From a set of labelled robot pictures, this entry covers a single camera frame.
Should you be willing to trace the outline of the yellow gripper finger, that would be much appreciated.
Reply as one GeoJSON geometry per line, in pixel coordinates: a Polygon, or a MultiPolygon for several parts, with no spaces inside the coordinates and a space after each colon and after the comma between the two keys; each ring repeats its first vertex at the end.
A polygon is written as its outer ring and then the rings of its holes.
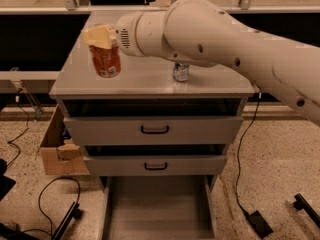
{"type": "Polygon", "coordinates": [[[89,46],[111,49],[117,46],[116,30],[111,25],[95,25],[81,31],[84,42],[89,46]]]}

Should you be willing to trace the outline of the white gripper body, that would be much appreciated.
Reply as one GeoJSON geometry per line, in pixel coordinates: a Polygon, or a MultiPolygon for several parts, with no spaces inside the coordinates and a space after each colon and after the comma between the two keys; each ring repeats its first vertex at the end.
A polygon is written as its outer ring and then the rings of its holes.
{"type": "Polygon", "coordinates": [[[158,11],[134,12],[120,17],[116,23],[119,49],[129,56],[165,57],[164,16],[164,11],[158,11]]]}

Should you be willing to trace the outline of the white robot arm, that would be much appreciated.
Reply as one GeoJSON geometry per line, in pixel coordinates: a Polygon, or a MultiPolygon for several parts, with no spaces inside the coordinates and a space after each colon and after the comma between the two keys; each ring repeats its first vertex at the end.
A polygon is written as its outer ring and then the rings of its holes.
{"type": "Polygon", "coordinates": [[[82,30],[86,44],[181,64],[231,68],[320,124],[320,48],[259,31],[206,0],[177,0],[82,30]]]}

